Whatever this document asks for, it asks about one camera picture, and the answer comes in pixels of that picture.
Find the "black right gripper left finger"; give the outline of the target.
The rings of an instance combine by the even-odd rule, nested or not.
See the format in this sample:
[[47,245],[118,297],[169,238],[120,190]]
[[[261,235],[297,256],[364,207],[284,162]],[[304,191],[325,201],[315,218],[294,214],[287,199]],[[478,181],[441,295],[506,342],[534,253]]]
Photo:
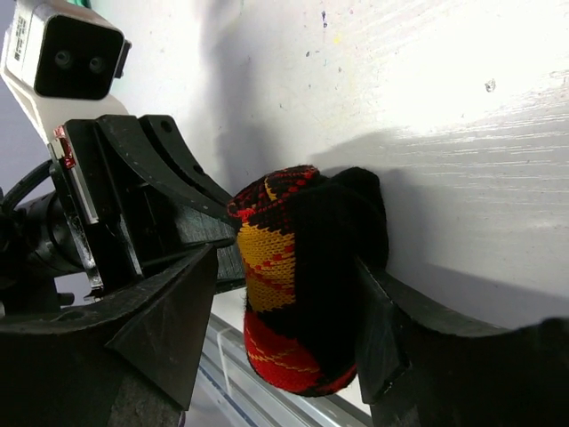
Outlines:
[[206,246],[100,302],[4,318],[2,425],[176,425],[192,399],[217,272]]

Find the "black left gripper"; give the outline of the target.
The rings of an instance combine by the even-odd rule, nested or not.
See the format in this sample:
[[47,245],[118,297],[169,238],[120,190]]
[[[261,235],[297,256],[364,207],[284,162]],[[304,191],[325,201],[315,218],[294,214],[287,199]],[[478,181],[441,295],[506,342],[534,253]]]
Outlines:
[[[166,115],[72,119],[52,130],[52,178],[91,286],[103,298],[203,246],[216,249],[216,292],[245,286],[226,204],[229,193],[191,153]],[[142,180],[168,198],[144,235]]]

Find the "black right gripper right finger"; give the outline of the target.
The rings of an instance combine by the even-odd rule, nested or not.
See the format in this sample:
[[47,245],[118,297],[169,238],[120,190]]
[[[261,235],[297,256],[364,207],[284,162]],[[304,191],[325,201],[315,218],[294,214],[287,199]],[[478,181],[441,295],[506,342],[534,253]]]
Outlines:
[[363,263],[362,399],[377,426],[565,426],[568,322],[505,329]]

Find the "red yellow argyle sock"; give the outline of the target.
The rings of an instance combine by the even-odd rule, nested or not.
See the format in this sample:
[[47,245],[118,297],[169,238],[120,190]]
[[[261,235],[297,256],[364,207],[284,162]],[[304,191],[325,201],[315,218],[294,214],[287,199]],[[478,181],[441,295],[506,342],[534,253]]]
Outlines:
[[302,397],[350,385],[363,303],[357,262],[385,267],[379,177],[312,165],[268,173],[229,203],[245,272],[244,346],[254,372]]

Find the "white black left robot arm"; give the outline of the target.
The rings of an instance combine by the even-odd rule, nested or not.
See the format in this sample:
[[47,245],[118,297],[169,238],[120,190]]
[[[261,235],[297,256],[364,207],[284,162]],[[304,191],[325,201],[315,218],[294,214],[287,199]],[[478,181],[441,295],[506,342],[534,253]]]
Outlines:
[[86,299],[150,278],[204,246],[215,290],[244,286],[229,194],[168,116],[105,115],[55,128],[50,157],[1,196],[1,305],[6,315],[74,301],[56,278],[84,273]]

